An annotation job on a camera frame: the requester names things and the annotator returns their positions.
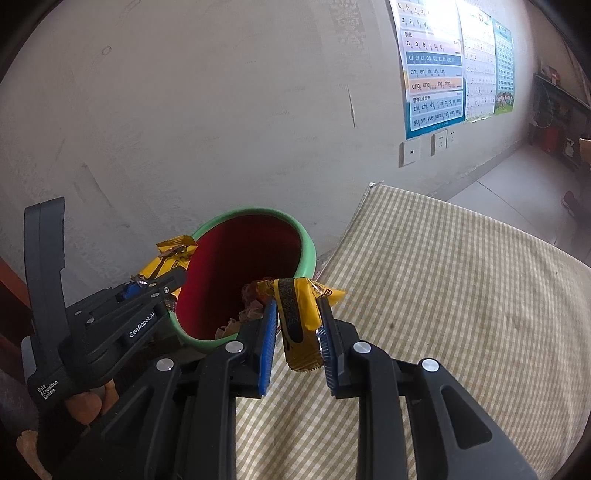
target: yellow wrapper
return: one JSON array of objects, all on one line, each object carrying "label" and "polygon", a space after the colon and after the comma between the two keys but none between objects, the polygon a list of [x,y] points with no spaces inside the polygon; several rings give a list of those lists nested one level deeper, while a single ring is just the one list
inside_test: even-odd
[{"label": "yellow wrapper", "polygon": [[[175,267],[189,267],[189,261],[197,249],[197,242],[190,235],[181,235],[156,244],[160,255],[154,258],[144,269],[139,272],[144,278],[157,278]],[[180,288],[173,292],[178,298]]]},{"label": "yellow wrapper", "polygon": [[330,306],[345,292],[331,290],[309,278],[277,278],[258,283],[260,296],[277,301],[285,360],[296,372],[309,372],[324,363],[316,330],[322,324],[316,300],[328,297]]}]

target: plaid mattress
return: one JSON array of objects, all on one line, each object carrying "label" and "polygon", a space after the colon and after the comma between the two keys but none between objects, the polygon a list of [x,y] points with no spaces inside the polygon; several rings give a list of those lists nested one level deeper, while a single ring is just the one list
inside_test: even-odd
[{"label": "plaid mattress", "polygon": [[[438,359],[540,480],[576,446],[591,409],[587,266],[497,220],[372,184],[319,281],[347,291],[335,317],[362,339]],[[267,397],[238,403],[238,478],[354,479],[357,400],[332,398],[322,370],[292,372],[280,341],[274,365]]]}]

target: green rim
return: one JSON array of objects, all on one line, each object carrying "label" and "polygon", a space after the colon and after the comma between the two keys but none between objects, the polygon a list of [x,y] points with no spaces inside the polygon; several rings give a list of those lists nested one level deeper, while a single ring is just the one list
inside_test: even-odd
[{"label": "green rim", "polygon": [[[280,212],[279,210],[275,210],[273,208],[264,208],[264,207],[244,207],[238,208],[235,210],[230,210],[229,212],[223,213],[218,215],[215,218],[212,218],[210,221],[204,223],[201,227],[197,229],[197,231],[193,234],[193,238],[199,242],[199,239],[207,232],[209,232],[215,226],[218,226],[220,223],[225,222],[231,218],[236,218],[239,216],[244,215],[256,215],[256,214],[263,214],[263,215],[270,215],[281,219],[287,223],[289,223],[300,235],[301,241],[301,257],[300,263],[295,271],[294,278],[297,277],[308,277],[312,278],[314,275],[314,270],[316,269],[316,247],[314,246],[314,242],[306,232],[306,229],[298,222],[295,218],[287,213]],[[230,340],[236,339],[238,334],[234,334],[229,337],[225,337],[219,340],[199,340],[197,338],[193,338],[189,336],[181,327],[178,322],[177,316],[174,312],[170,312],[170,321],[173,325],[174,331],[179,336],[182,342],[186,343],[194,347],[195,349],[199,350],[203,353],[209,353],[217,346],[229,342]]]}]

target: wall poster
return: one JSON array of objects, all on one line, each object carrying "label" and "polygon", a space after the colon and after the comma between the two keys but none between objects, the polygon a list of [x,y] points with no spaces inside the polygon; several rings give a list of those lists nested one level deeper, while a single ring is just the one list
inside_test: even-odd
[{"label": "wall poster", "polygon": [[480,8],[457,0],[464,40],[466,122],[495,113],[496,50],[492,18]]},{"label": "wall poster", "polygon": [[513,39],[511,30],[493,19],[496,42],[496,101],[495,115],[513,111],[515,78]]},{"label": "wall poster", "polygon": [[455,0],[389,0],[406,90],[406,137],[464,120],[464,58]]}]

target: wall socket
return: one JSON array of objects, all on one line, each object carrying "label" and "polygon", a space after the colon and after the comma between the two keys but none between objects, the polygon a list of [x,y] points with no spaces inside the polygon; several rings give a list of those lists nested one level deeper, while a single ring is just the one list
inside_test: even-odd
[{"label": "wall socket", "polygon": [[431,156],[447,148],[447,128],[433,134],[431,137]]},{"label": "wall socket", "polygon": [[456,128],[448,128],[447,129],[447,147],[453,147],[457,143],[457,132]]},{"label": "wall socket", "polygon": [[406,140],[402,143],[402,157],[399,167],[416,162],[421,157],[421,137]]}]

